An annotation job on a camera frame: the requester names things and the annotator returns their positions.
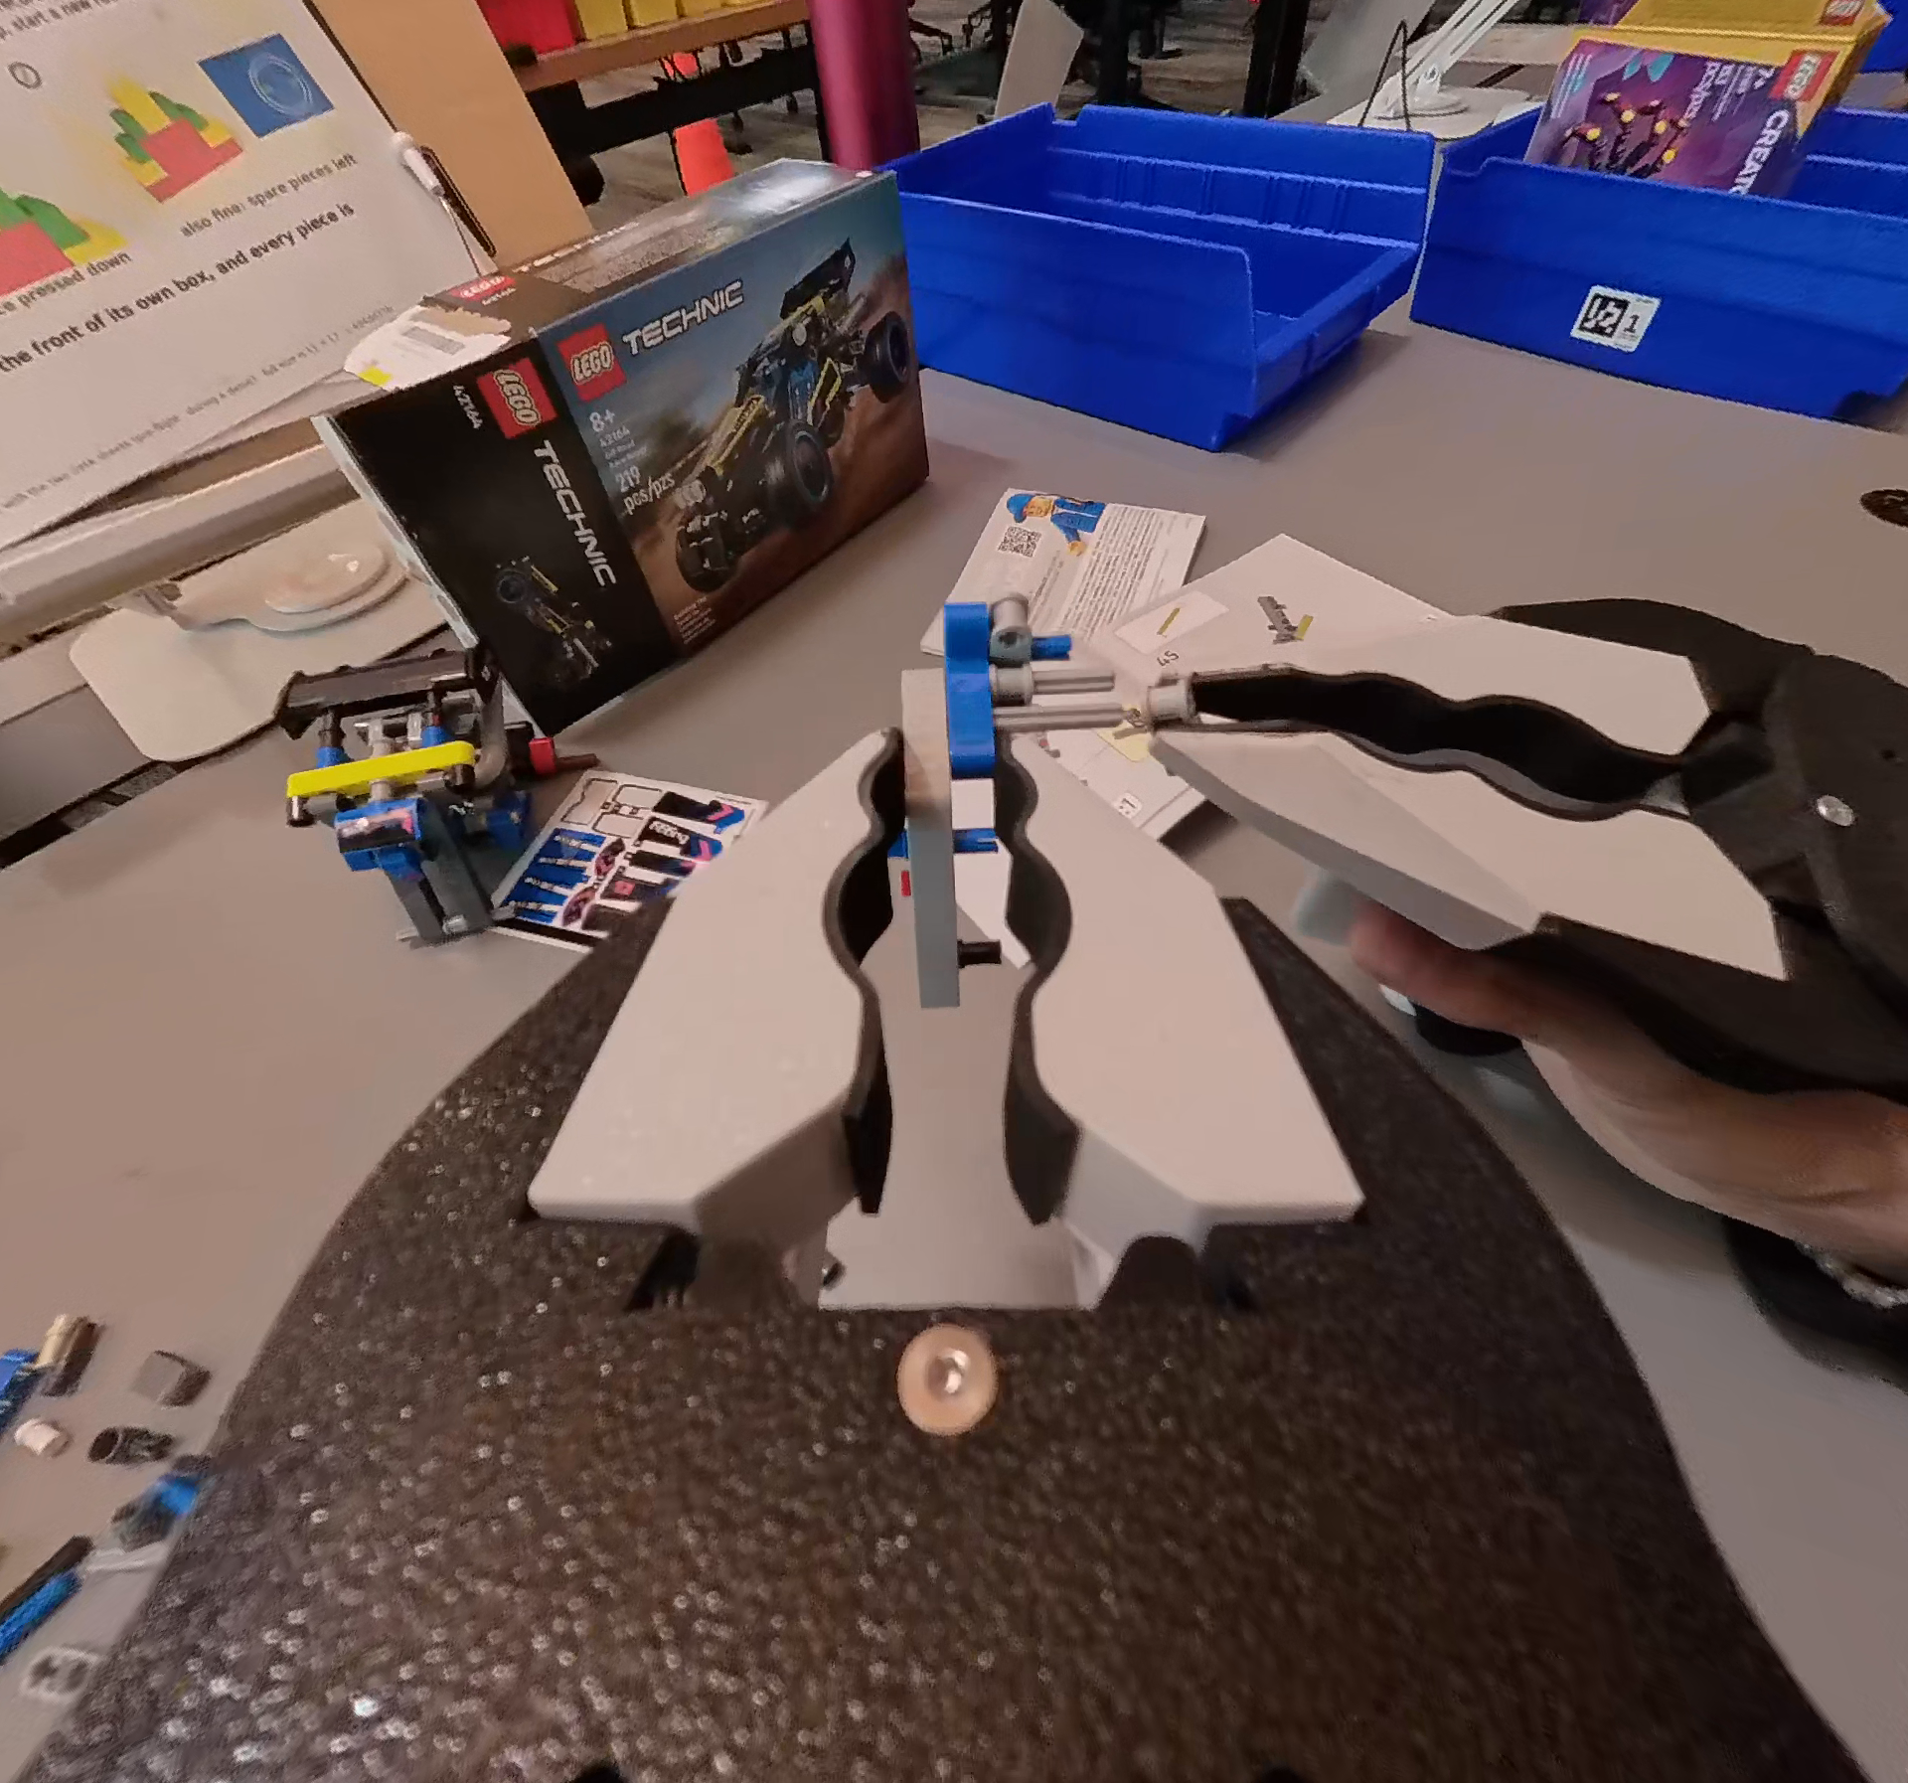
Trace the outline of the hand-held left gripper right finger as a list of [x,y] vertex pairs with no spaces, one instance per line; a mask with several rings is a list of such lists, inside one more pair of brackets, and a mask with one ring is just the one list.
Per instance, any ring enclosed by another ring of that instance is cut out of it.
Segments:
[[1345,1222],[1364,1194],[1247,938],[1272,935],[1036,745],[1013,747],[1013,1194],[1082,1276],[1141,1241]]

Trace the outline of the pile of loose lego pieces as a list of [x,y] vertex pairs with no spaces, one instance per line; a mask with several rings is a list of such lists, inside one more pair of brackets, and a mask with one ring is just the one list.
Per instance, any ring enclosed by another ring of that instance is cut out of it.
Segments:
[[181,1414],[210,1372],[150,1347],[100,1409],[83,1399],[103,1343],[102,1320],[60,1313],[2,1357],[4,1690],[43,1713],[77,1699],[106,1655],[66,1612],[93,1584],[153,1570],[209,1472]]

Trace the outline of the brown cardboard board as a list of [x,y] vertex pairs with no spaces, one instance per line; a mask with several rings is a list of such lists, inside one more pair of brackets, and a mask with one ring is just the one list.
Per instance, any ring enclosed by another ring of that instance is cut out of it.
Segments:
[[390,125],[449,172],[503,267],[590,218],[475,0],[305,0]]

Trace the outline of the wooden background table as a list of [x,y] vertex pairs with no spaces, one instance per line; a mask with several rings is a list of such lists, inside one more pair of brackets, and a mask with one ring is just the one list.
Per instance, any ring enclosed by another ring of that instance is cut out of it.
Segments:
[[606,152],[822,90],[807,0],[723,5],[562,51],[511,46],[503,56],[584,206],[606,192]]

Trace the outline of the white instruction poster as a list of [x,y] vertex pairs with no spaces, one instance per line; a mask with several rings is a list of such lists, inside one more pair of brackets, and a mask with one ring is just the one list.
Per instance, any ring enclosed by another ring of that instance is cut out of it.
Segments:
[[305,0],[2,0],[4,548],[343,367],[465,238]]

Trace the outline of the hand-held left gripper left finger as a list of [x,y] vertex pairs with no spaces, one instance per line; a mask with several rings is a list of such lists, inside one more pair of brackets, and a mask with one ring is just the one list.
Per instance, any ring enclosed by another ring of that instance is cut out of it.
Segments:
[[903,747],[874,731],[659,909],[529,1202],[789,1252],[879,1211],[895,1094],[872,948],[895,922]]

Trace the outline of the blue storage bin white tag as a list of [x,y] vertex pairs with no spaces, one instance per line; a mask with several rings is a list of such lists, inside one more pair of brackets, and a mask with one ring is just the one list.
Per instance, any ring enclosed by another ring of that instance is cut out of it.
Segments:
[[1904,399],[1901,110],[1826,114],[1777,197],[1532,164],[1537,124],[1444,149],[1415,322],[1813,418]]

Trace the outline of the person's right hand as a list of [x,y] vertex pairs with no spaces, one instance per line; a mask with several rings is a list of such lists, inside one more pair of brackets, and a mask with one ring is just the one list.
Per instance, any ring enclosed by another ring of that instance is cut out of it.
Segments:
[[1563,1066],[1571,1110],[1606,1151],[1677,1197],[1886,1278],[1905,1273],[1905,1111],[1854,1090],[1754,1094],[1707,1080],[1606,1000],[1547,970],[1464,950],[1359,898],[1355,963],[1452,1022]]

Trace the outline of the white marker pen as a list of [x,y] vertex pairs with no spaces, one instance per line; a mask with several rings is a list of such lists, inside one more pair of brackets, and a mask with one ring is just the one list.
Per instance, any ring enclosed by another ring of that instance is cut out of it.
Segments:
[[490,238],[488,227],[475,213],[473,205],[458,188],[455,177],[441,164],[435,149],[419,143],[410,132],[394,127],[392,134],[394,155],[404,164],[408,173],[417,177],[417,183],[433,197],[440,199],[441,209],[450,215],[452,220],[465,230],[466,241],[473,245],[473,252],[481,259],[493,267],[496,247]]

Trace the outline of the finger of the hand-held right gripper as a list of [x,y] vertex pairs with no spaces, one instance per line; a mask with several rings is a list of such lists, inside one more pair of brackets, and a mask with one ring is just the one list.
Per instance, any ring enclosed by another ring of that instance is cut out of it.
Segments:
[[1195,674],[1190,705],[1208,731],[1328,738],[1513,799],[1646,799],[1711,724],[1686,654],[1490,618],[1413,626],[1312,667]]
[[1555,816],[1324,736],[1184,726],[1153,749],[1233,820],[1466,950],[1571,926],[1786,976],[1774,911],[1683,816]]

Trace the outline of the large purple lego box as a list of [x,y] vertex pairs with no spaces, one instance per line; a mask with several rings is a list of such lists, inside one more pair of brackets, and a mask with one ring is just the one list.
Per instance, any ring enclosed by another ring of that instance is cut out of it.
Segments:
[[1747,40],[1736,51],[1665,51],[1585,36],[1563,56],[1521,158],[1730,195],[1785,195],[1841,70],[1828,47]]

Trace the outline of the partly built lego car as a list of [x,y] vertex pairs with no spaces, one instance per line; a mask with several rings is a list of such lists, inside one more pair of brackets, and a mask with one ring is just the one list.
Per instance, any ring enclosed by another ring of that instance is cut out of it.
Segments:
[[392,886],[419,944],[493,926],[480,862],[524,851],[532,783],[590,766],[536,722],[508,720],[483,646],[296,674],[275,722],[291,740],[315,732],[286,787],[289,825],[329,825],[349,870]]

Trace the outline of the white poster stand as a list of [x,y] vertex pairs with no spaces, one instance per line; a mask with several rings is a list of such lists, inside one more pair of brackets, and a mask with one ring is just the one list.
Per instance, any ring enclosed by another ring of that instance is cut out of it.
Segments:
[[4,548],[4,670],[96,697],[150,761],[199,761],[268,726],[296,674],[357,668],[440,626],[315,442],[192,461]]

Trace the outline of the lego sticker sheet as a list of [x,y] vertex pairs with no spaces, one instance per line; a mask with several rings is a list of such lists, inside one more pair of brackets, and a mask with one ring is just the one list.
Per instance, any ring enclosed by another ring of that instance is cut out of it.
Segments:
[[491,927],[589,948],[668,902],[769,811],[752,794],[589,771],[536,828],[491,901]]

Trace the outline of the grey and blue lego assembly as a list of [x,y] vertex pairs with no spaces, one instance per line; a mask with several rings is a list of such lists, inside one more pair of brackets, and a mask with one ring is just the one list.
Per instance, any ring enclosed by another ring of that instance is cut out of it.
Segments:
[[1038,631],[1021,592],[942,607],[942,668],[904,674],[901,688],[903,834],[911,874],[919,1002],[957,1008],[968,958],[995,948],[964,944],[957,860],[998,847],[992,831],[957,825],[957,783],[990,780],[1013,736],[1122,728],[1147,736],[1144,700],[1120,700],[1113,674],[1071,656],[1071,641]]

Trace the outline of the blue divided storage bin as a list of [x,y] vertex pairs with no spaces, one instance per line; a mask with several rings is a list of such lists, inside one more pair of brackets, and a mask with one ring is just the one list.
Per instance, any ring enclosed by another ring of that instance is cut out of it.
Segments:
[[895,163],[919,364],[1222,449],[1413,284],[1437,143],[1036,104]]

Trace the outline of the white leaflet with blue figure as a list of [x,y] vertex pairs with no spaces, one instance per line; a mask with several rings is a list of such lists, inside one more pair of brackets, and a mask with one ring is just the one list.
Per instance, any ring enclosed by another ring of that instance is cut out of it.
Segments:
[[992,507],[945,602],[1021,601],[1032,659],[1065,659],[1085,638],[1174,592],[1206,518],[1170,507],[1007,491]]

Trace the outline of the black lego set box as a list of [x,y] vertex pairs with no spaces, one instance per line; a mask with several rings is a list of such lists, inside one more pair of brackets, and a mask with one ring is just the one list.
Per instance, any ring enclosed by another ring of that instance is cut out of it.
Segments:
[[896,173],[780,158],[440,290],[325,448],[557,736],[929,477]]

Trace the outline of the open lego instruction booklet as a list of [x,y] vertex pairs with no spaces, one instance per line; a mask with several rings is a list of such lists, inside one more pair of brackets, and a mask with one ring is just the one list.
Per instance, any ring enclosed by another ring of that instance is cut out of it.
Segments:
[[[1335,650],[1437,618],[1377,578],[1279,534],[1238,560],[1156,588],[1082,642],[1122,688],[1190,674],[1255,670],[1287,656],[1315,668]],[[1062,769],[1139,832],[1162,838],[1204,799],[1132,722],[1036,732]]]

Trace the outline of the maroon water bottle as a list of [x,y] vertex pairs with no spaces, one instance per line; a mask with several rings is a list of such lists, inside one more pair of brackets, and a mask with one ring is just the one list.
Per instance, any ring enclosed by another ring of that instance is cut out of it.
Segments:
[[919,151],[911,0],[807,0],[828,155],[878,172]]

